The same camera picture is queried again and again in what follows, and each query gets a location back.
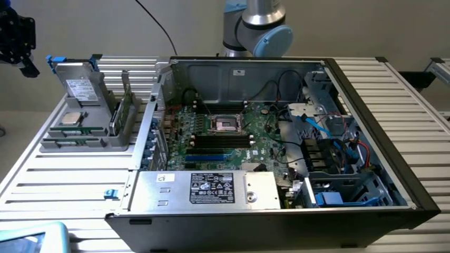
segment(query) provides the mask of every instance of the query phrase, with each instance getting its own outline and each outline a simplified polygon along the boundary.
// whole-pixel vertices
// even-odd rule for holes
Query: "warning label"
[[[189,201],[192,204],[233,203],[232,173],[192,173]]]
[[[93,90],[92,84],[89,80],[80,79],[80,80],[65,80],[73,96],[78,101],[97,101],[97,95]]]

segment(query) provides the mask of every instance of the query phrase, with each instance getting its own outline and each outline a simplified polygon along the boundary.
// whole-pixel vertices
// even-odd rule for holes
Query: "green circuit board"
[[[268,125],[273,126],[275,117],[271,114],[263,115],[261,109],[268,110],[268,106],[263,103],[251,103],[241,116],[240,123],[243,130],[239,133],[229,132],[211,132],[211,118],[213,116],[229,116],[236,117],[236,114],[194,114],[186,107],[172,113],[172,124],[169,131],[165,129],[165,138],[168,141],[168,163],[166,170],[240,170],[241,164],[263,163],[267,166],[267,170],[275,173],[275,176],[281,177],[287,172],[287,165],[275,161],[273,156],[269,154],[269,150],[277,154],[283,148],[283,144],[272,141],[265,133],[264,124],[269,117]],[[190,134],[200,135],[228,135],[241,134],[253,135],[253,141],[251,148],[244,149],[223,149],[225,161],[201,161],[201,162],[185,162],[186,149],[189,146]],[[280,139],[279,134],[271,135],[275,139]],[[285,157],[277,157],[279,161],[285,162]],[[185,163],[194,163],[194,169],[185,169]]]

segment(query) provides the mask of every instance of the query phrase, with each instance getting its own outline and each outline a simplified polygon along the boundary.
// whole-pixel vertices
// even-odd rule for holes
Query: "white slotted table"
[[[328,252],[450,252],[450,126],[388,63],[375,58],[335,58],[387,136],[435,200],[442,214],[413,230],[396,230],[365,249]],[[129,69],[130,87],[148,99],[156,82],[154,57],[104,56],[105,83],[122,94],[120,73]],[[120,200],[104,200],[105,189],[122,190],[144,110],[124,152],[40,153],[38,141],[61,112],[61,101],[0,184],[0,230],[60,220],[69,229],[73,252],[130,252],[102,221]]]

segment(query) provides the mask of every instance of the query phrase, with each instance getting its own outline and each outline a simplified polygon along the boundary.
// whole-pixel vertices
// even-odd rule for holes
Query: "screen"
[[[45,233],[26,236],[8,241],[0,241],[0,252],[38,253],[44,242]]]

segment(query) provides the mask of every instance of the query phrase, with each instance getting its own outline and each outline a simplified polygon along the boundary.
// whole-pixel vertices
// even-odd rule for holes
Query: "motherboard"
[[[223,112],[212,106],[205,111],[189,106],[166,111],[166,170],[267,169],[277,177],[285,175],[284,146],[268,137],[269,132],[280,139],[271,105],[249,103],[237,113],[209,114],[208,110]]]

